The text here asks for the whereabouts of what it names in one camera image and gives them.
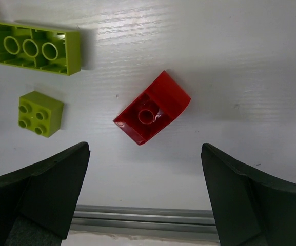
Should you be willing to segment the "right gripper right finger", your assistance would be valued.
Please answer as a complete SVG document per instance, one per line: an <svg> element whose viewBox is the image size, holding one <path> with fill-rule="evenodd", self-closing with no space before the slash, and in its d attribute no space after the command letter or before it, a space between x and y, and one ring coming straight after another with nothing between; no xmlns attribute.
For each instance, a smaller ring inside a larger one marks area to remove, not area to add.
<svg viewBox="0 0 296 246"><path fill-rule="evenodd" d="M209 143L201 160L221 245L296 245L296 183Z"/></svg>

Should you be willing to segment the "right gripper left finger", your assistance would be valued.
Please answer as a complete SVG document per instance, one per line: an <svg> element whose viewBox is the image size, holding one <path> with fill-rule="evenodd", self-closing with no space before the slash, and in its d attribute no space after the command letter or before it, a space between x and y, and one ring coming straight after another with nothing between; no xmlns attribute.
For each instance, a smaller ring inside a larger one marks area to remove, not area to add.
<svg viewBox="0 0 296 246"><path fill-rule="evenodd" d="M61 245L68 236L90 157L80 142L0 176L0 245Z"/></svg>

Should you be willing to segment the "red curved lego brick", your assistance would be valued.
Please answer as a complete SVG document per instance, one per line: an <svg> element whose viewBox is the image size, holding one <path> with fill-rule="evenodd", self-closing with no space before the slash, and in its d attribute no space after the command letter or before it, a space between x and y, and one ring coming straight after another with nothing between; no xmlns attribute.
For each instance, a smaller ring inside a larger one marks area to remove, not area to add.
<svg viewBox="0 0 296 246"><path fill-rule="evenodd" d="M173 122L190 101L190 96L163 71L113 122L140 146Z"/></svg>

